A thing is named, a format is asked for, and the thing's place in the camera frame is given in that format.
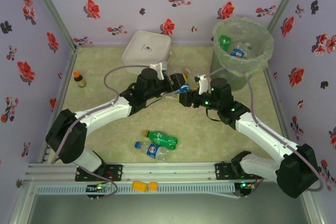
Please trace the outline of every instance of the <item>wallpaper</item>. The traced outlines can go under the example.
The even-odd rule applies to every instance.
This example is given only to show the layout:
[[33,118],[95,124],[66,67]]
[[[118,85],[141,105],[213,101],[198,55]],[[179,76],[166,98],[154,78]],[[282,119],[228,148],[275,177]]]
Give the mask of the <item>wallpaper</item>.
[[52,0],[78,45],[128,44],[137,30],[176,43],[210,44],[218,19],[253,18],[267,26],[281,0]]
[[1,0],[0,222],[41,152],[71,52],[40,0]]
[[332,0],[291,0],[269,60],[292,138],[315,150],[330,223],[336,219],[335,11]]

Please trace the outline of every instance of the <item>blue bottle cap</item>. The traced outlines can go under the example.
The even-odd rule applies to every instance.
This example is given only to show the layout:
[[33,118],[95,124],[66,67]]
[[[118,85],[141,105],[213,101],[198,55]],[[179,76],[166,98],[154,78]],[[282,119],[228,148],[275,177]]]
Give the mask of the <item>blue bottle cap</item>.
[[141,142],[136,142],[134,147],[137,148],[137,149],[140,149],[140,147],[141,147]]

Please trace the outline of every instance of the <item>gray floor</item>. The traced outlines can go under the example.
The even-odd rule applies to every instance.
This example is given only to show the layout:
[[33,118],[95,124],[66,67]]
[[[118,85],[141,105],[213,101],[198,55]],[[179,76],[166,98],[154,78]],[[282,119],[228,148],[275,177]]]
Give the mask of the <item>gray floor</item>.
[[291,199],[264,183],[248,199],[214,195],[37,196],[29,224],[93,223],[310,223],[302,198]]

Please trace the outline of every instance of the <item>white box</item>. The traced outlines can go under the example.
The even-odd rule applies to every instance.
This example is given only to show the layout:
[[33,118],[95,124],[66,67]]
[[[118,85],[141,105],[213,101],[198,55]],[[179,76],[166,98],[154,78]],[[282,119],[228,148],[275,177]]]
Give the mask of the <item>white box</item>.
[[[163,34],[137,31],[122,55],[124,66],[157,64],[168,61],[172,40]],[[127,72],[140,74],[144,68],[126,68]]]

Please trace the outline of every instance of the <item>small brown bottle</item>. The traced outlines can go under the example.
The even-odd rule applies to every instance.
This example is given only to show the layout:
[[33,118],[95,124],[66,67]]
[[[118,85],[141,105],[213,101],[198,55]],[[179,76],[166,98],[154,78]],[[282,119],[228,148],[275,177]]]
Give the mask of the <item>small brown bottle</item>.
[[84,87],[86,85],[86,81],[84,80],[83,76],[79,72],[73,72],[74,80],[79,87]]

